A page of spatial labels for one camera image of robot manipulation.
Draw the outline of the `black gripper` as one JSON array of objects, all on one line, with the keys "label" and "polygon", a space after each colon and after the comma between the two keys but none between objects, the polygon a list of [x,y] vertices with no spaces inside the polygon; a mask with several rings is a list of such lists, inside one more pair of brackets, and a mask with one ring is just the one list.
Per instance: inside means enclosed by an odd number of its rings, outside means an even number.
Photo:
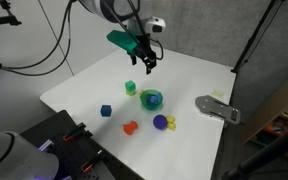
[{"label": "black gripper", "polygon": [[139,45],[136,48],[136,54],[131,55],[132,65],[137,64],[137,58],[140,58],[144,61],[146,65],[146,75],[151,73],[152,67],[157,65],[156,53],[151,49],[150,46],[150,36],[139,35],[136,37],[139,41]]}]

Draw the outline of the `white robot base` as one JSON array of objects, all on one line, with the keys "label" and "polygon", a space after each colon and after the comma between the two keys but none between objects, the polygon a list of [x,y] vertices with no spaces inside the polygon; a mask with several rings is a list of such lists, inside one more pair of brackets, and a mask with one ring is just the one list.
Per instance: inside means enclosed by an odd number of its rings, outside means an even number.
[{"label": "white robot base", "polygon": [[16,132],[0,131],[0,180],[54,180],[59,160]]}]

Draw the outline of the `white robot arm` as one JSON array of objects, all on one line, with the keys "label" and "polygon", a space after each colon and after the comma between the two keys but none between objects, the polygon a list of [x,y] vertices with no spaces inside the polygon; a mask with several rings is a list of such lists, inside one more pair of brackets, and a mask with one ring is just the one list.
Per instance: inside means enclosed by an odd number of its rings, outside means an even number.
[{"label": "white robot arm", "polygon": [[157,61],[163,59],[164,52],[158,57],[151,48],[153,41],[163,49],[162,44],[151,35],[162,33],[166,28],[165,20],[152,14],[153,0],[78,1],[90,13],[110,23],[118,23],[123,28],[122,31],[112,30],[106,38],[125,50],[133,65],[140,59],[146,67],[146,74],[150,74]]}]

